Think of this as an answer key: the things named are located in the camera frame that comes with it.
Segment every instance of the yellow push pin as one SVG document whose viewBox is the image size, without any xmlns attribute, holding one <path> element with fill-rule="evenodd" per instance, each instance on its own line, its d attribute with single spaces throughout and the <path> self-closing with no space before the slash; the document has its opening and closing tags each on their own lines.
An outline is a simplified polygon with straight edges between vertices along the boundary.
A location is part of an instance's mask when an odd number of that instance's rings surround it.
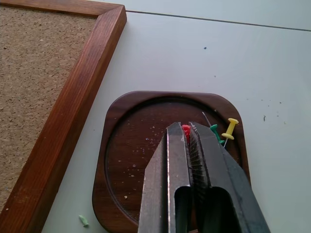
<svg viewBox="0 0 311 233">
<path fill-rule="evenodd" d="M 234 140 L 234 137 L 232 136 L 232 133 L 233 133 L 235 125 L 239 123 L 238 120 L 233 119 L 233 118 L 229 118 L 228 120 L 230 121 L 228 129 L 227 129 L 227 131 L 225 133 L 222 133 L 222 136 L 226 138 L 225 144 L 224 144 L 224 148 L 225 148 L 225 145 L 227 144 L 228 139 Z"/>
</svg>

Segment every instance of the wooden frame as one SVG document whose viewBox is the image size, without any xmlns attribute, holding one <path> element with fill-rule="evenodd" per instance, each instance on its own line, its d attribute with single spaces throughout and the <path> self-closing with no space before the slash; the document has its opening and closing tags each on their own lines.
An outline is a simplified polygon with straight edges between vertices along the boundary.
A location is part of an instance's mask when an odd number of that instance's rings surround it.
<svg viewBox="0 0 311 233">
<path fill-rule="evenodd" d="M 85 0 L 1 0 L 1 5 L 97 17 L 0 214 L 1 233 L 40 232 L 126 23 L 123 5 Z"/>
</svg>

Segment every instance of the green push pin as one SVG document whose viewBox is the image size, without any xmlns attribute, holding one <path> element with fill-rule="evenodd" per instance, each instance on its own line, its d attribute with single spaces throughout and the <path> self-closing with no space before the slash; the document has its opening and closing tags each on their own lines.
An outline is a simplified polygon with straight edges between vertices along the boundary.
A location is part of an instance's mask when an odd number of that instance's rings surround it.
<svg viewBox="0 0 311 233">
<path fill-rule="evenodd" d="M 225 141 L 220 139 L 219 134 L 217 133 L 217 127 L 218 125 L 212 125 L 209 129 L 216 135 L 217 141 L 223 145 Z"/>
<path fill-rule="evenodd" d="M 205 113 L 202 112 L 204 117 L 205 117 L 205 120 L 207 121 L 208 125 L 209 125 L 209 129 L 212 130 L 212 132 L 215 134 L 216 138 L 217 138 L 217 141 L 223 145 L 225 143 L 224 140 L 221 140 L 220 137 L 219 137 L 219 134 L 217 133 L 217 127 L 218 125 L 211 125 L 210 124 L 210 121 L 208 120 L 208 118 L 206 117 Z"/>
</svg>

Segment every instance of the metal tool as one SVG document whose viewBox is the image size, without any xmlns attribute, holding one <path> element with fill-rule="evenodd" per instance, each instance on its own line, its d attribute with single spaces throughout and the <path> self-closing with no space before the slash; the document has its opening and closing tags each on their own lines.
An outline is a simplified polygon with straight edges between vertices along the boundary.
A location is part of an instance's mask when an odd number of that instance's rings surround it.
<svg viewBox="0 0 311 233">
<path fill-rule="evenodd" d="M 189 126 L 189 144 L 169 126 L 146 167 L 138 233 L 186 233 L 191 200 L 200 233 L 269 233 L 242 168 L 208 127 Z"/>
<path fill-rule="evenodd" d="M 188 143 L 180 123 L 166 129 L 145 169 L 138 233 L 186 233 L 191 211 Z"/>
</svg>

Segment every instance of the push pin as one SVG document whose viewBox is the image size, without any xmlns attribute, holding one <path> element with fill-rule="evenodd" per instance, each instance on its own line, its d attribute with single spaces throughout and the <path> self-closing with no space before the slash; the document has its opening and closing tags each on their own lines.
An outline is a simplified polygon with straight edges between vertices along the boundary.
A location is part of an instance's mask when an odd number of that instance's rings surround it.
<svg viewBox="0 0 311 233">
<path fill-rule="evenodd" d="M 229 118 L 228 120 L 230 121 L 228 129 L 225 133 L 222 133 L 222 136 L 226 138 L 224 148 L 225 148 L 225 145 L 227 144 L 228 139 L 234 140 L 232 133 L 233 133 L 235 125 L 239 123 L 238 120 L 233 119 L 233 118 Z"/>
<path fill-rule="evenodd" d="M 205 115 L 204 112 L 202 112 L 203 115 L 204 115 L 204 118 L 205 120 L 207 121 L 208 125 L 209 125 L 209 129 L 212 130 L 212 132 L 215 134 L 216 138 L 217 138 L 217 141 L 220 143 L 220 144 L 223 144 L 225 141 L 224 140 L 221 140 L 219 135 L 218 135 L 218 132 L 217 132 L 217 127 L 218 125 L 211 125 L 210 124 L 210 121 L 208 120 L 207 116 Z"/>
</svg>

